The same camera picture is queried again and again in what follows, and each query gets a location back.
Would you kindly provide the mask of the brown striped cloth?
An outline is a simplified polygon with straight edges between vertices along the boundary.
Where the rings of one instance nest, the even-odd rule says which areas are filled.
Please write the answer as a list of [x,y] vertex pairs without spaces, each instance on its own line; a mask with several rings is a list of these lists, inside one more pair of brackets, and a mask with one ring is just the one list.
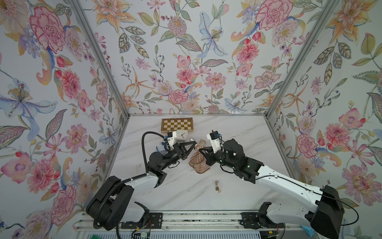
[[189,165],[192,167],[196,173],[203,174],[210,170],[210,166],[206,164],[205,157],[199,152],[202,147],[198,146],[195,148],[195,153],[191,156]]

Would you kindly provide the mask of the blue translucent wristwatch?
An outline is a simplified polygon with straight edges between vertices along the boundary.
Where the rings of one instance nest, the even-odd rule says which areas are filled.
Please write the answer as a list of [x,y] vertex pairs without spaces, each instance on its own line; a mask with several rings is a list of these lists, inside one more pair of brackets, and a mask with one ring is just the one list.
[[156,150],[157,150],[157,152],[161,153],[162,155],[165,155],[167,153],[167,150],[165,149],[163,142],[160,142],[159,144],[157,144]]

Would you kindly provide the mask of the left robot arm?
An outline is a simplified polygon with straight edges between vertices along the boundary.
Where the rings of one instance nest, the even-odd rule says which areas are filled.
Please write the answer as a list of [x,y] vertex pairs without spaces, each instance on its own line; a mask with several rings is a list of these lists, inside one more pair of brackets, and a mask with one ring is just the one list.
[[149,222],[150,210],[142,203],[131,202],[134,194],[159,187],[167,174],[164,169],[185,160],[197,146],[197,142],[175,143],[166,154],[153,152],[147,164],[148,172],[132,178],[109,177],[86,207],[93,219],[94,229],[110,231],[119,223],[143,227]]

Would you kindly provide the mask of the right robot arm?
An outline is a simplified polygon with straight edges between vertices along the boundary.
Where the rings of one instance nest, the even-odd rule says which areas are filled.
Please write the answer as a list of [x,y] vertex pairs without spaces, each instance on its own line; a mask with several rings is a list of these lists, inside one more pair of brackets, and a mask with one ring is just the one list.
[[302,183],[283,175],[264,163],[245,155],[243,147],[234,139],[220,143],[211,140],[211,146],[199,152],[209,166],[215,163],[227,166],[240,179],[270,188],[298,203],[286,206],[264,202],[251,219],[255,229],[276,228],[280,224],[310,227],[328,239],[338,239],[345,213],[336,189],[323,189]]

